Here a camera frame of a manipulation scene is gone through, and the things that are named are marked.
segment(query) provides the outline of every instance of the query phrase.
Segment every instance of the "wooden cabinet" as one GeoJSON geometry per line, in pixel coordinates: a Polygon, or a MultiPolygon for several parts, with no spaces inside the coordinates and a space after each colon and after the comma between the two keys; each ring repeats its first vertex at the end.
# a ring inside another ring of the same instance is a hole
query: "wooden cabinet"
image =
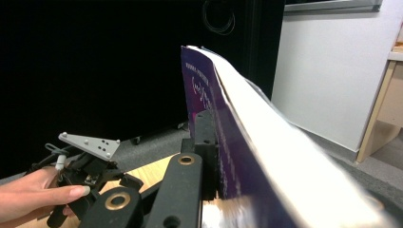
{"type": "Polygon", "coordinates": [[[403,43],[389,55],[388,68],[376,98],[373,113],[356,161],[367,157],[393,140],[403,127],[403,43]]]}

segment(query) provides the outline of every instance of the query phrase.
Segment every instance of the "finger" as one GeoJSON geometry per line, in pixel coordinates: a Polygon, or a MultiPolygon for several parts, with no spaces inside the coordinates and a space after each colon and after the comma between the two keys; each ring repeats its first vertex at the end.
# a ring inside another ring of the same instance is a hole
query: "finger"
{"type": "Polygon", "coordinates": [[[49,188],[33,193],[34,199],[30,201],[35,208],[48,205],[63,205],[88,195],[88,186],[71,185],[58,188],[49,188]]]}
{"type": "Polygon", "coordinates": [[[21,192],[28,190],[48,188],[55,179],[57,170],[54,167],[39,169],[20,179],[6,183],[1,186],[2,191],[21,192]]]}
{"type": "Polygon", "coordinates": [[[58,187],[58,177],[57,176],[48,185],[48,188],[55,188],[55,187],[58,187]]]}
{"type": "Polygon", "coordinates": [[[74,217],[74,216],[75,216],[73,210],[71,210],[71,208],[69,208],[68,206],[66,206],[66,207],[63,209],[63,215],[65,215],[65,216],[67,216],[67,217],[74,217]]]}

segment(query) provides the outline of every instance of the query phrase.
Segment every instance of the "metal bracket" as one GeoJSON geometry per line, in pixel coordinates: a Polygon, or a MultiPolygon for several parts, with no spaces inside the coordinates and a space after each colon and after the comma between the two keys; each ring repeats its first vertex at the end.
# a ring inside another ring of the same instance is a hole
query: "metal bracket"
{"type": "Polygon", "coordinates": [[[60,134],[59,140],[108,162],[111,161],[111,158],[121,144],[119,140],[112,141],[88,136],[69,135],[67,132],[60,134]]]}

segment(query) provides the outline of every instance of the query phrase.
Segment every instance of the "gray floor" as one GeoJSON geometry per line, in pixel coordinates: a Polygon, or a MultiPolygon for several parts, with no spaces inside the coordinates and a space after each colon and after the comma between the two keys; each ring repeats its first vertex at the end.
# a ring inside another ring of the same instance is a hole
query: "gray floor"
{"type": "Polygon", "coordinates": [[[355,161],[355,152],[305,133],[370,195],[381,201],[385,210],[403,227],[403,130],[363,162],[355,161]]]}

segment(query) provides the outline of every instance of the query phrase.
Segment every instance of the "fingernail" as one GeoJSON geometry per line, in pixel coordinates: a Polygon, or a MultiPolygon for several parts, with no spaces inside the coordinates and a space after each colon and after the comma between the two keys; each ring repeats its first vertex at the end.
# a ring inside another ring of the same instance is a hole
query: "fingernail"
{"type": "Polygon", "coordinates": [[[63,215],[68,216],[68,210],[67,210],[67,208],[66,208],[66,207],[65,207],[65,208],[63,208],[63,215]]]}
{"type": "Polygon", "coordinates": [[[72,199],[78,199],[80,197],[88,195],[90,189],[88,186],[75,187],[70,190],[69,197],[72,199]]]}

